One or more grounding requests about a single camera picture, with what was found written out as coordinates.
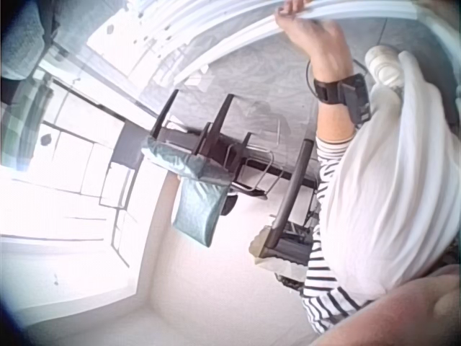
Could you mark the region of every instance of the watch strap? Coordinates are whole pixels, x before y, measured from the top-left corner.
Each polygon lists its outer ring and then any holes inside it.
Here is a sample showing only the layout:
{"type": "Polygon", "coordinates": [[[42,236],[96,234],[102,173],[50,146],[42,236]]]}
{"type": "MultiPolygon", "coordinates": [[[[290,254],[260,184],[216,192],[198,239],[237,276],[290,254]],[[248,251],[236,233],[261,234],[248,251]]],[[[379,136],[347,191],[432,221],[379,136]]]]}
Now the watch strap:
{"type": "Polygon", "coordinates": [[[340,81],[325,83],[314,79],[315,92],[317,98],[327,105],[344,105],[344,93],[340,81]]]}

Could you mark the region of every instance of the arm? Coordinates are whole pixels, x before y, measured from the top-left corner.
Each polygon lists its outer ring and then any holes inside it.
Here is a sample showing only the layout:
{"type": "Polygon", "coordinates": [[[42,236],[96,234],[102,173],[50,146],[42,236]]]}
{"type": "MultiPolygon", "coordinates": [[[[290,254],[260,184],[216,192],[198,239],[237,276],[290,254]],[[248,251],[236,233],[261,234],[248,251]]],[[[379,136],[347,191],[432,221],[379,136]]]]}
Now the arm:
{"type": "MultiPolygon", "coordinates": [[[[314,78],[331,82],[353,74],[352,57],[339,25],[332,21],[298,19],[310,0],[289,0],[275,14],[288,38],[310,58],[314,78]]],[[[319,103],[317,136],[327,143],[344,142],[354,135],[354,124],[343,105],[319,103]]]]}

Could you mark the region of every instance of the chair leg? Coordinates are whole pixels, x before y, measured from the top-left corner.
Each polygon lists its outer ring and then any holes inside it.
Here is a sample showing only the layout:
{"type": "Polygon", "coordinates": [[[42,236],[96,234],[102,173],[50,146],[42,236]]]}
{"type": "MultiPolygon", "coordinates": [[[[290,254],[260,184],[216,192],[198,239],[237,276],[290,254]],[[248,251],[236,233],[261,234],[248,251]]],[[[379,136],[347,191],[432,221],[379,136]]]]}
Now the chair leg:
{"type": "Polygon", "coordinates": [[[165,107],[161,110],[160,115],[158,116],[155,125],[152,128],[151,131],[151,137],[157,139],[158,134],[160,133],[161,126],[164,123],[166,116],[168,115],[168,112],[173,105],[174,99],[176,99],[176,96],[178,95],[179,90],[175,89],[173,91],[173,94],[168,98],[168,101],[165,104],[165,107]]]}
{"type": "Polygon", "coordinates": [[[197,155],[200,151],[200,148],[202,148],[203,141],[206,139],[208,135],[208,129],[210,128],[211,123],[207,123],[205,125],[205,128],[202,130],[202,133],[200,134],[199,140],[197,141],[197,145],[195,146],[194,150],[192,151],[192,155],[197,155]]]}
{"type": "Polygon", "coordinates": [[[216,145],[219,139],[219,135],[221,132],[221,128],[224,123],[225,116],[228,114],[229,108],[231,107],[232,99],[234,98],[234,95],[229,94],[221,106],[221,109],[218,113],[218,115],[215,118],[215,122],[211,126],[210,133],[208,133],[208,136],[205,139],[205,143],[203,144],[202,150],[200,150],[200,153],[203,156],[208,157],[210,155],[211,149],[216,145]]]}
{"type": "Polygon", "coordinates": [[[236,174],[236,172],[238,171],[238,168],[241,165],[243,155],[245,154],[246,147],[248,146],[248,142],[250,141],[250,137],[251,137],[251,132],[248,132],[243,142],[238,145],[236,157],[233,158],[232,164],[230,164],[230,168],[229,168],[230,173],[236,174]]]}

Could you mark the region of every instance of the hand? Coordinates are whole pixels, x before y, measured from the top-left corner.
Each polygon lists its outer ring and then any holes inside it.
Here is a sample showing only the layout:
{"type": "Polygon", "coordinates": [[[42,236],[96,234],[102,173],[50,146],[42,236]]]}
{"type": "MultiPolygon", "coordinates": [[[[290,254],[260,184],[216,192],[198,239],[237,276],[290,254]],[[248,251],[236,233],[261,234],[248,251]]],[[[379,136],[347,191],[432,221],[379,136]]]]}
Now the hand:
{"type": "Polygon", "coordinates": [[[340,26],[333,21],[296,18],[312,0],[286,0],[275,13],[275,21],[312,63],[314,78],[331,82],[354,74],[352,57],[340,26]]]}

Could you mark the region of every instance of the striped shirt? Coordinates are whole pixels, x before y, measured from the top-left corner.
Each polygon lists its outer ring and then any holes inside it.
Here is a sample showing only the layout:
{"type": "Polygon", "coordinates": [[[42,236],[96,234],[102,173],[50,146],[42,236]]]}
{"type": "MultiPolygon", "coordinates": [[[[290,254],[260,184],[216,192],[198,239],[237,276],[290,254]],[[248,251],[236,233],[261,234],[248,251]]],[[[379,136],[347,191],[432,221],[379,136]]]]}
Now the striped shirt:
{"type": "MultiPolygon", "coordinates": [[[[341,158],[351,140],[341,143],[326,143],[317,138],[318,160],[321,165],[317,201],[322,205],[341,158]]],[[[313,248],[310,253],[307,277],[301,293],[303,306],[314,330],[322,334],[342,319],[354,314],[369,301],[358,301],[338,284],[334,274],[323,258],[320,224],[313,231],[313,248]]]]}

